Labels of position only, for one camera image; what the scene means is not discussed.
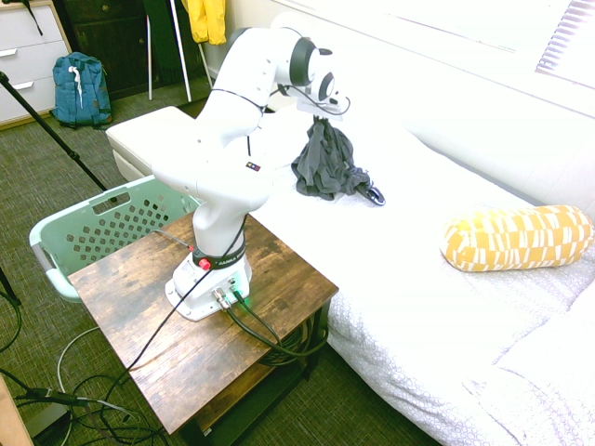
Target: teal backpack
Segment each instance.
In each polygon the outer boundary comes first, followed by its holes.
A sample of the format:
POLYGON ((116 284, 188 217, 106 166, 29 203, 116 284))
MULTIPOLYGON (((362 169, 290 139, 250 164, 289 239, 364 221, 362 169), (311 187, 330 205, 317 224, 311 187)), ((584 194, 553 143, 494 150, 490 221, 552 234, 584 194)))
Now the teal backpack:
POLYGON ((101 62, 74 52, 54 65, 56 108, 52 114, 62 125, 105 125, 112 121, 112 108, 101 62))

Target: white bedsheet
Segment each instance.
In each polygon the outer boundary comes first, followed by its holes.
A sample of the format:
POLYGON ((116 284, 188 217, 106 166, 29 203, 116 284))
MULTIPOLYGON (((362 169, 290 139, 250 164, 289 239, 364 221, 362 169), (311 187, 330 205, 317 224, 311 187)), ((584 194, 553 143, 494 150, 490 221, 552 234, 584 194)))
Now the white bedsheet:
POLYGON ((595 283, 465 387, 522 445, 595 444, 595 283))
POLYGON ((377 207, 360 195, 333 202, 302 196, 289 164, 310 123, 305 113, 281 109, 251 137, 255 157, 276 177, 273 195, 253 216, 339 287, 329 343, 440 443, 518 444, 463 381, 567 311, 595 278, 595 253, 558 269, 458 271, 439 250, 446 221, 477 207, 527 204, 400 128, 387 138, 349 121, 336 126, 387 204, 377 207))

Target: white wall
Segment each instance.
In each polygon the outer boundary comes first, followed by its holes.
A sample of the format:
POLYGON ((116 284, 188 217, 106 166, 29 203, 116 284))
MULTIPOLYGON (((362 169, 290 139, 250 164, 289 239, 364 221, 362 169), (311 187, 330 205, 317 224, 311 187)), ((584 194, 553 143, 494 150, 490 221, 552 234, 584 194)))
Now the white wall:
MULTIPOLYGON (((230 0, 228 35, 269 27, 291 10, 271 0, 230 0)), ((352 116, 404 125, 431 147, 544 203, 595 215, 595 119, 532 98, 397 46, 299 13, 317 46, 331 48, 352 116)), ((218 69, 225 47, 208 47, 218 69)))

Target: green carpet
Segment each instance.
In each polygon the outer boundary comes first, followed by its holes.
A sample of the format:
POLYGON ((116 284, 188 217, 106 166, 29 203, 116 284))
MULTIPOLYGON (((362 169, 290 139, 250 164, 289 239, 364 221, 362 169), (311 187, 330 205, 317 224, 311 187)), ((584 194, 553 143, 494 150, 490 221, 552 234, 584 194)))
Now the green carpet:
MULTIPOLYGON (((207 92, 206 81, 193 81, 194 97, 204 97, 207 92)), ((153 101, 148 101, 146 94, 116 100, 112 103, 114 123, 185 102, 183 85, 155 90, 153 101)), ((72 130, 60 127, 53 118, 47 121, 80 153, 82 161, 108 188, 125 182, 102 131, 90 127, 72 130)), ((0 266, 22 300, 23 318, 22 332, 16 343, 0 354, 0 367, 31 387, 59 388, 56 369, 60 353, 72 339, 94 327, 95 323, 84 306, 63 301, 51 287, 29 247, 29 232, 45 216, 80 203, 99 193, 99 190, 36 123, 0 132, 0 157, 0 266)), ((15 327, 12 309, 4 300, 0 300, 0 321, 3 327, 0 331, 1 346, 15 327)), ((64 358, 61 370, 64 386, 67 391, 73 391, 89 376, 103 374, 116 377, 124 369, 102 333, 95 331, 73 345, 64 358)), ((110 378, 106 377, 92 379, 85 382, 78 393, 100 399, 105 396, 110 383, 110 378)), ((7 384, 13 395, 20 394, 18 386, 10 380, 7 384)), ((146 416, 151 426, 160 426, 146 400, 130 380, 117 388, 110 402, 138 411, 146 416)), ((26 422, 44 407, 43 404, 28 405, 22 407, 20 413, 26 422)), ((115 426, 134 426, 131 420, 125 421, 121 415, 109 411, 108 419, 115 426)), ((91 426, 88 418, 83 421, 91 426)), ((59 446, 66 429, 67 425, 54 425, 36 439, 37 443, 59 446)), ((134 430, 128 429, 127 435, 134 435, 134 430)), ((89 428, 76 423, 67 444, 113 443, 103 439, 92 426, 89 428)), ((182 445, 183 442, 174 435, 166 436, 166 443, 155 438, 153 443, 146 440, 141 444, 182 445)), ((311 380, 299 383, 248 433, 241 444, 423 446, 438 443, 376 395, 332 348, 325 348, 311 380)))

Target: yellow patterned bolster pillow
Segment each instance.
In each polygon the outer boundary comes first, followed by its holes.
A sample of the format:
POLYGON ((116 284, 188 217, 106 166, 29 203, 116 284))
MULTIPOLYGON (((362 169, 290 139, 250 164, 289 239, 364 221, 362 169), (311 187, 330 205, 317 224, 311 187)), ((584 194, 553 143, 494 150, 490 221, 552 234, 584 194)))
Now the yellow patterned bolster pillow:
POLYGON ((572 206, 477 211, 444 227, 441 251, 464 271, 558 267, 593 243, 588 216, 572 206))

